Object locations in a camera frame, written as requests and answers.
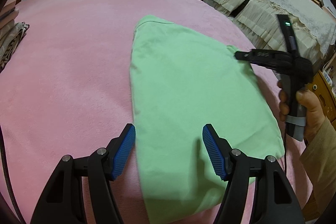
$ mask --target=beige sleeve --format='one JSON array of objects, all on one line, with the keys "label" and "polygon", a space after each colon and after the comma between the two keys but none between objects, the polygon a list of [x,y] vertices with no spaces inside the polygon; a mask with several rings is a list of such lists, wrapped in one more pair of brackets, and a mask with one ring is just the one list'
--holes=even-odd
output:
[{"label": "beige sleeve", "polygon": [[336,132],[327,118],[300,160],[313,184],[318,210],[322,213],[336,192]]}]

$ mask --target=person's arm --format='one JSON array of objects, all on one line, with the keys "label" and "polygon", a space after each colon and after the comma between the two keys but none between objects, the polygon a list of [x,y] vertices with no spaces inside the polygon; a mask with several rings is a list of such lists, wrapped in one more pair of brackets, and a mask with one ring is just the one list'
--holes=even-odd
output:
[{"label": "person's arm", "polygon": [[[285,103],[287,95],[283,90],[279,98],[280,120],[284,122],[289,107]],[[308,146],[300,160],[313,184],[318,210],[322,213],[336,192],[336,132],[324,116],[320,101],[313,92],[299,91],[296,99],[307,108],[304,136]]]}]

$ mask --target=wooden cabinet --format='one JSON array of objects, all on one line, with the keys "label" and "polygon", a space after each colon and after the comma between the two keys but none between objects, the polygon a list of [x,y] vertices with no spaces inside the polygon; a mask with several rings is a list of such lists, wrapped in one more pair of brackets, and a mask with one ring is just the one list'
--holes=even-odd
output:
[{"label": "wooden cabinet", "polygon": [[321,71],[314,76],[313,83],[308,85],[308,89],[316,94],[320,100],[323,113],[330,122],[334,122],[336,120],[336,100]]}]

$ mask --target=pink bed sheet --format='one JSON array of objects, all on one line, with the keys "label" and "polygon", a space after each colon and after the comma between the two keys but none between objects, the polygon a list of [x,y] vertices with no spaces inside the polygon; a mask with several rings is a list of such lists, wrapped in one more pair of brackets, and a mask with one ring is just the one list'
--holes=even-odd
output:
[{"label": "pink bed sheet", "polygon": [[[145,15],[181,24],[248,51],[253,45],[224,15],[200,0],[27,0],[18,21],[26,37],[0,74],[0,124],[16,199],[29,222],[60,158],[87,156],[132,122],[129,65],[133,31]],[[277,79],[253,67],[278,118]],[[299,162],[305,145],[289,138],[288,178],[301,206],[312,186]],[[94,223],[87,180],[86,214]],[[248,223],[252,184],[242,223]],[[0,191],[10,203],[0,174]],[[112,191],[125,224],[147,224],[134,150]],[[219,206],[175,224],[210,224]]]}]

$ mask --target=folded green towel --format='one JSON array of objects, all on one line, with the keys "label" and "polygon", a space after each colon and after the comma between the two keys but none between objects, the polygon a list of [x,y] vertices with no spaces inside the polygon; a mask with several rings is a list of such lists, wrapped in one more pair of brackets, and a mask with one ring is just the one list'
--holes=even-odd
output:
[{"label": "folded green towel", "polygon": [[130,67],[136,157],[150,223],[164,224],[219,204],[226,183],[202,141],[211,123],[248,156],[284,154],[251,66],[237,49],[166,20],[135,29]]}]

